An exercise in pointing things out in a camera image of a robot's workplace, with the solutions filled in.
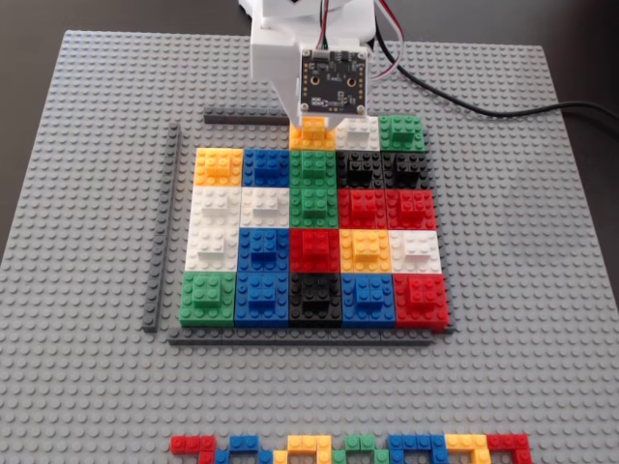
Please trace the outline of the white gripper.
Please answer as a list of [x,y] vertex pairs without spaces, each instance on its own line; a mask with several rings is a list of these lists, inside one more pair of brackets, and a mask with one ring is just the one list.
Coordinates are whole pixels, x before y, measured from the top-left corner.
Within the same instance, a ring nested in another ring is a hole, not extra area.
[[[271,82],[281,91],[281,104],[290,124],[301,127],[298,80],[301,74],[301,49],[314,48],[319,26],[285,26],[282,30],[261,26],[251,30],[251,75],[254,80]],[[328,26],[326,37],[330,47],[352,47],[368,42],[374,36],[373,26]],[[325,129],[333,130],[339,116],[325,118]]]

